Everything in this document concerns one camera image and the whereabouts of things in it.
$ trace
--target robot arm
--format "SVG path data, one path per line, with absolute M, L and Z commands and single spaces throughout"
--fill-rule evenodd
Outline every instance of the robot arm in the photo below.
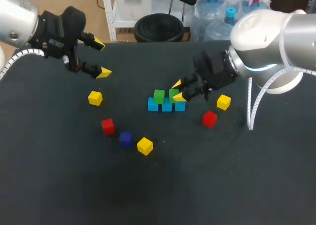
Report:
M 207 99 L 208 93 L 234 82 L 239 75 L 252 77 L 263 87 L 272 76 L 290 66 L 316 71 L 316 14 L 302 10 L 291 14 L 253 11 L 235 24 L 231 43 L 227 51 L 204 51 L 194 56 L 195 73 L 173 86 L 182 90 L 175 100 L 189 101 L 199 94 Z M 302 72 L 289 70 L 277 78 L 267 92 L 289 91 L 302 76 Z M 189 86 L 196 82 L 197 87 L 191 91 Z
M 93 34 L 84 33 L 85 15 L 70 6 L 62 15 L 48 11 L 38 15 L 36 5 L 28 0 L 0 0 L 0 41 L 16 48 L 29 43 L 42 50 L 45 58 L 64 59 L 66 68 L 99 77 L 104 68 L 82 62 L 76 56 L 78 39 L 101 51 L 105 46 Z

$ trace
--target wooden floor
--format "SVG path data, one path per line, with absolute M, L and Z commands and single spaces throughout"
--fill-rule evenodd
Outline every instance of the wooden floor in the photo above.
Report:
M 97 6 L 96 0 L 29 0 L 39 7 L 39 14 L 47 10 L 56 15 L 60 15 L 68 6 L 73 6 L 86 16 L 86 33 L 93 33 L 102 42 L 109 42 L 109 30 L 105 11 Z M 103 0 L 99 0 L 99 5 L 104 7 Z M 10 59 L 14 48 L 1 43 L 4 50 L 6 60 Z

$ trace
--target black tablecloth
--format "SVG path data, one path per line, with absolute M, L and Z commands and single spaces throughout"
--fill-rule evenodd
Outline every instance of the black tablecloth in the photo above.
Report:
M 0 81 L 1 225 L 311 225 L 316 223 L 316 79 L 264 97 L 246 126 L 247 81 L 196 97 L 185 112 L 148 112 L 155 89 L 193 70 L 192 55 L 227 42 L 84 46 L 79 57 L 112 70 L 105 79 L 26 56 Z M 100 91 L 101 106 L 88 102 Z M 217 98 L 232 98 L 227 111 Z M 214 129 L 201 125 L 208 110 Z M 145 157 L 103 134 L 154 142 Z

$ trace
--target plastic water bottle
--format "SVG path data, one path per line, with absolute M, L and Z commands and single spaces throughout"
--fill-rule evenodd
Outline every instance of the plastic water bottle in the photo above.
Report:
M 236 9 L 228 7 L 224 20 L 218 18 L 206 27 L 204 40 L 230 40 L 233 26 L 237 23 L 235 15 Z
M 242 3 L 243 16 L 257 9 L 270 9 L 270 6 L 267 3 L 260 2 L 260 0 L 253 0 L 250 6 L 249 6 L 249 1 L 244 1 Z
M 193 29 L 199 41 L 203 41 L 205 28 L 210 21 L 224 11 L 223 4 L 223 0 L 200 0 L 197 3 Z

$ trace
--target blue cube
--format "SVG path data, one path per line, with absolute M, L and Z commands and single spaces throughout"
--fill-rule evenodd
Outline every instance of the blue cube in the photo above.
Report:
M 172 103 L 170 103 L 169 98 L 164 98 L 161 109 L 163 112 L 172 112 Z
M 119 136 L 119 144 L 122 148 L 130 148 L 132 146 L 132 133 L 122 132 Z
M 148 111 L 150 112 L 158 111 L 158 104 L 154 103 L 154 98 L 148 98 Z
M 178 102 L 174 104 L 174 110 L 176 112 L 184 112 L 186 110 L 186 102 Z

